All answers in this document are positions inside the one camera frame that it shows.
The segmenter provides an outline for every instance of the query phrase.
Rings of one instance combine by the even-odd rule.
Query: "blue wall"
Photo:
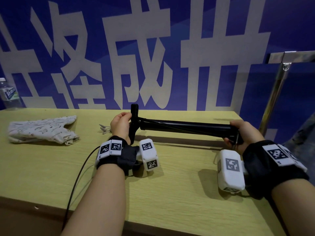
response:
[[[131,103],[138,103],[140,109],[235,110],[258,127],[278,68],[276,64],[264,64],[266,55],[315,50],[315,0],[221,0],[220,4],[218,0],[157,1],[140,0],[139,5],[137,0],[1,0],[0,77],[5,76],[17,87],[26,107],[129,109]],[[56,6],[59,13],[53,20]],[[137,20],[137,11],[148,18]],[[58,21],[68,13],[72,13],[67,19],[70,24],[65,19]],[[121,31],[117,24],[120,16],[128,14],[127,20],[135,17],[137,21],[129,32],[116,36]],[[146,20],[155,24],[146,26]],[[252,22],[256,32],[247,29]],[[84,24],[86,47],[80,39],[84,39]],[[215,40],[220,31],[223,37]],[[63,43],[64,36],[75,54]],[[205,44],[207,51],[203,52],[202,46],[198,48],[206,40],[209,44]],[[212,48],[211,41],[222,47],[215,44]],[[229,41],[233,45],[226,50]],[[188,54],[186,44],[190,45]],[[73,69],[81,68],[77,63],[69,74],[62,68],[69,67],[80,55],[79,48],[84,49],[84,59],[96,63],[95,68],[76,73]],[[34,50],[35,55],[23,50]],[[159,51],[162,54],[156,61],[153,54],[158,59]],[[233,57],[235,53],[239,53],[237,58]],[[269,128],[278,129],[275,141],[289,139],[315,111],[314,72],[313,63],[292,66],[269,124]],[[237,75],[242,73],[245,78],[239,79]],[[157,84],[153,84],[154,75]],[[150,78],[153,82],[148,80],[144,87],[145,79]],[[128,93],[124,87],[129,86]],[[241,98],[233,96],[237,91]]]

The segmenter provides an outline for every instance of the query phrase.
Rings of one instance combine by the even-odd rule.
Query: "wooden table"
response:
[[[35,109],[0,111],[0,196],[34,206],[65,209],[77,174],[89,153],[109,138],[98,124],[109,126],[120,110]],[[10,144],[11,121],[38,120],[77,115],[71,126],[80,140],[71,146],[50,142]],[[229,123],[235,112],[148,111],[140,117],[164,120]],[[285,235],[263,200],[219,192],[215,155],[222,139],[158,131],[138,130],[136,140],[152,138],[161,168],[153,174],[126,179],[128,222],[196,235]],[[93,173],[96,154],[87,162],[74,193],[74,210]]]

